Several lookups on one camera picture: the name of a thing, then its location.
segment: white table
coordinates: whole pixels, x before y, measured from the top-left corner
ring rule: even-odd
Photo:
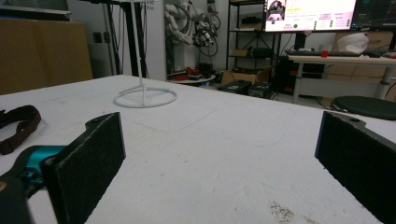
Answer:
[[[293,102],[297,103],[299,95],[337,97],[344,95],[361,95],[384,99],[389,89],[389,82],[396,67],[396,60],[389,58],[293,56],[289,59],[299,64],[294,86]],[[344,64],[357,66],[386,67],[380,83],[357,83],[329,79],[303,78],[304,63]]]
[[[127,157],[88,223],[376,223],[314,157],[322,110],[145,82],[176,91],[177,100],[114,105],[118,91],[138,84],[130,76],[0,95],[0,109],[34,105],[42,116],[22,146],[0,156],[0,174],[23,149],[68,145],[88,120],[120,112]],[[394,122],[358,118],[396,141]],[[5,127],[0,139],[13,132]],[[46,191],[29,205],[36,223],[56,222]]]

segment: stool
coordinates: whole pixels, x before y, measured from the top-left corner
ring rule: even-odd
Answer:
[[[371,97],[335,97],[332,100],[331,108],[376,119],[396,120],[396,103]]]

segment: black strap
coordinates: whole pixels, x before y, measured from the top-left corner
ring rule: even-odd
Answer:
[[[41,120],[40,113],[32,105],[24,105],[5,113],[0,111],[0,129],[15,121],[21,121],[17,131],[8,139],[0,142],[0,153],[7,155],[14,151],[31,133],[37,129]]]

